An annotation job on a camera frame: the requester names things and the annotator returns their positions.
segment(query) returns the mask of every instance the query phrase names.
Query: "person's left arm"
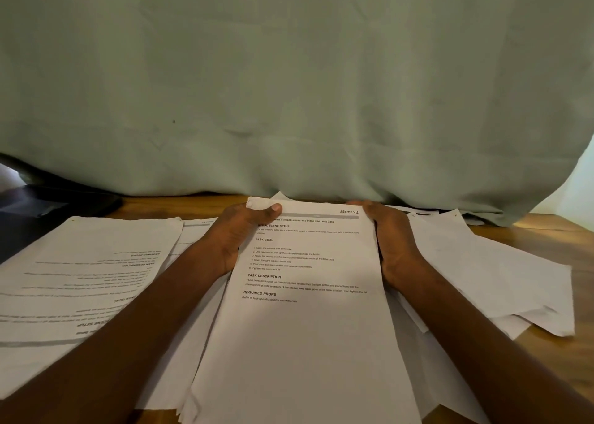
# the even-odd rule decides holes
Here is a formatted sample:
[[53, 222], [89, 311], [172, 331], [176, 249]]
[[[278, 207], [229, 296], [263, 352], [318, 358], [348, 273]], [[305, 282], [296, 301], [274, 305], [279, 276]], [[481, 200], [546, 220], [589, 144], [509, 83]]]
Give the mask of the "person's left arm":
[[124, 422], [157, 362], [256, 225], [281, 213], [228, 207], [206, 235], [111, 321], [0, 403], [0, 422]]

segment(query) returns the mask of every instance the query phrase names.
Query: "gray stripe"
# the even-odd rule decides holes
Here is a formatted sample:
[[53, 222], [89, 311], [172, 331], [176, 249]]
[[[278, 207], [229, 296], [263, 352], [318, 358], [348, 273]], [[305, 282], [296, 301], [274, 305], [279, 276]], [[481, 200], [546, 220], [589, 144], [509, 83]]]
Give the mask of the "gray stripe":
[[76, 338], [74, 340], [57, 340], [57, 341], [25, 341], [22, 343], [12, 343], [10, 341], [2, 342], [0, 341], [0, 347], [42, 347], [47, 345], [63, 345], [63, 344], [74, 344], [80, 343], [81, 341], [86, 340], [91, 335], [88, 335], [84, 338]]
[[281, 217], [290, 218], [330, 218], [330, 219], [359, 219], [356, 214], [308, 214], [308, 213], [282, 213]]

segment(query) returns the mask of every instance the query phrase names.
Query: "table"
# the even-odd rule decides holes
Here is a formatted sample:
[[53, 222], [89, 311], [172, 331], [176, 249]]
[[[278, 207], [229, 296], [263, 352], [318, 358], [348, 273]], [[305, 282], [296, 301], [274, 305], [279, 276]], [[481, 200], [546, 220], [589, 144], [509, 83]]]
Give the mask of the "table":
[[[109, 217], [119, 219], [182, 219], [216, 217], [247, 196], [127, 197]], [[594, 233], [554, 215], [529, 214], [508, 228], [471, 227], [475, 234], [573, 267], [575, 333], [558, 338], [532, 326], [516, 341], [577, 391], [594, 401]], [[136, 411], [138, 424], [175, 424], [174, 410]], [[470, 420], [439, 406], [424, 424], [469, 424]]]

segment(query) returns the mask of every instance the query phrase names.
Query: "person's right arm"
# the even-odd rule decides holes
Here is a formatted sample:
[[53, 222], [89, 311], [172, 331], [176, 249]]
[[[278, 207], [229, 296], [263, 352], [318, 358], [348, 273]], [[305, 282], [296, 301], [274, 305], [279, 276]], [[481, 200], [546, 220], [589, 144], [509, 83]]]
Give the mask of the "person's right arm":
[[365, 201], [386, 281], [448, 353], [493, 424], [594, 423], [594, 405], [503, 334], [420, 254], [408, 217]]

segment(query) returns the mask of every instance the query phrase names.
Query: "forearm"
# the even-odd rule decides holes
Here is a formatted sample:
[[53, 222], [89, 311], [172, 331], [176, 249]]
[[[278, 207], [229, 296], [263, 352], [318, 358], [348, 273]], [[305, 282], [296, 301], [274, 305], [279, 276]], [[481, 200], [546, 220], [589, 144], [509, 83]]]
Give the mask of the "forearm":
[[594, 420], [590, 402], [505, 336], [429, 263], [412, 260], [399, 270], [395, 287], [435, 335], [494, 424]]
[[0, 422], [124, 421], [216, 280], [209, 252], [200, 243], [190, 247], [103, 328], [7, 398]]

